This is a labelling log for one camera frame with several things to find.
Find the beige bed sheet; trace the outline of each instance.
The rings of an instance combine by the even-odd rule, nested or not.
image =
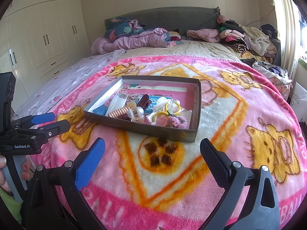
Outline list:
[[[189,40],[183,40],[183,42],[184,44],[167,48],[140,47],[136,49],[129,49],[125,54],[118,57],[116,60],[146,55],[186,55],[240,61],[238,57],[231,53],[230,50],[219,43],[207,43]]]

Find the electrical wire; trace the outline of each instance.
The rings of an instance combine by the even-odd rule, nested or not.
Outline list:
[[[275,6],[272,8],[272,10],[270,11],[270,13],[268,13],[267,15],[265,15],[265,16],[263,16],[261,19],[259,19],[259,20],[257,20],[257,21],[253,21],[253,22],[251,22],[251,23],[249,23],[249,24],[252,24],[252,23],[254,23],[254,22],[260,22],[260,21],[264,21],[264,20],[266,20],[266,19],[268,19],[269,18],[269,16],[270,16],[270,14],[272,13],[272,11],[275,9]]]

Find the purple comforter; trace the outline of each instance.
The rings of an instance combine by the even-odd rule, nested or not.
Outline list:
[[[156,28],[145,31],[139,35],[132,35],[129,37],[121,37],[112,42],[108,38],[97,38],[92,46],[92,55],[105,54],[113,52],[117,49],[133,49],[138,47],[170,47],[172,44],[166,41],[167,31],[163,28]]]

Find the bed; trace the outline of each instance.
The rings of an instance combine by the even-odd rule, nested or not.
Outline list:
[[[150,27],[185,31],[208,25],[213,28],[218,14],[219,8],[171,7],[121,16],[138,18]],[[105,127],[85,117],[83,109],[121,75],[181,76],[201,81],[197,139],[174,143],[180,152],[170,154],[177,165],[170,164],[167,172],[140,165],[138,149],[144,141],[163,148],[168,140]],[[47,168],[60,166],[74,160],[97,137],[104,138],[105,154],[82,193],[110,230],[198,229],[224,192],[199,153],[199,143],[206,137],[245,167],[265,164],[270,168],[279,199],[280,228],[306,195],[306,144],[294,112],[269,80],[221,44],[184,41],[170,48],[116,50],[82,59],[49,81],[14,117],[47,111],[54,112],[56,120],[69,120],[71,129],[50,139],[40,155],[29,157],[31,162]],[[68,208],[62,191],[58,193]],[[228,223],[238,217],[246,195],[247,188]]]

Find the leaf print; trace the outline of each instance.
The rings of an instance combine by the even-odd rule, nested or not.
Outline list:
[[[124,32],[125,33],[130,33],[131,32],[131,27],[124,27]]]

